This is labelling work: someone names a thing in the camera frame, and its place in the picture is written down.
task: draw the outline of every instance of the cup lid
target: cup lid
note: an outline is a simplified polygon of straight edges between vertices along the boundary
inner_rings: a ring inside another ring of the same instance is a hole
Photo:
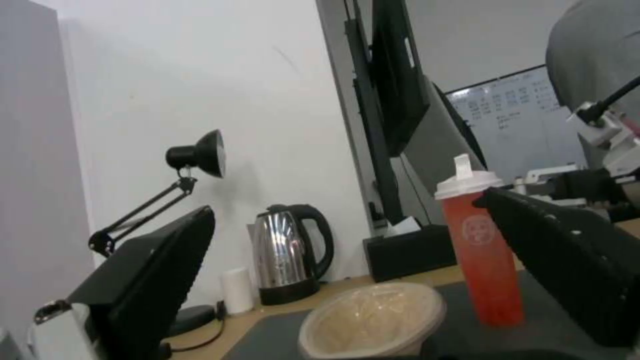
[[[492,186],[504,186],[504,181],[495,172],[471,170],[468,154],[458,155],[453,160],[456,163],[456,175],[438,183],[436,200],[477,193]]]

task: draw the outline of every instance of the cup logo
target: cup logo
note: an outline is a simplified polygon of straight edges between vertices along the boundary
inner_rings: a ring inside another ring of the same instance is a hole
[[[486,215],[473,215],[462,223],[462,237],[472,245],[486,245],[493,241],[495,226]]]

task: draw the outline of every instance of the plastic cup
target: plastic cup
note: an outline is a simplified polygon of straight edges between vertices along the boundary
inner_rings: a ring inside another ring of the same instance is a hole
[[[493,172],[471,171],[467,154],[457,156],[456,175],[438,184],[449,234],[478,319],[491,326],[522,323],[524,312],[513,254],[485,209],[473,201],[504,183]]]

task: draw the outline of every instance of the person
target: person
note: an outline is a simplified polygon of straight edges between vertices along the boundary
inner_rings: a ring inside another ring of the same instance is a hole
[[[575,111],[605,99],[640,75],[640,1],[580,0],[549,36],[547,70],[560,105]],[[640,135],[640,89],[616,104],[626,125]],[[605,151],[583,139],[590,168],[602,167]]]

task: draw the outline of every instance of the black desk mat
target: black desk mat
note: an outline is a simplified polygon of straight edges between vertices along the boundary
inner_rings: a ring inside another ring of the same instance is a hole
[[[626,348],[603,348],[584,333],[555,300],[529,275],[520,272],[525,323],[496,329],[476,320],[464,283],[438,287],[447,303],[447,316],[427,342],[433,354],[473,354],[509,350],[562,351],[584,360],[624,360]],[[238,341],[224,360],[302,360],[298,331],[308,311],[270,316]]]

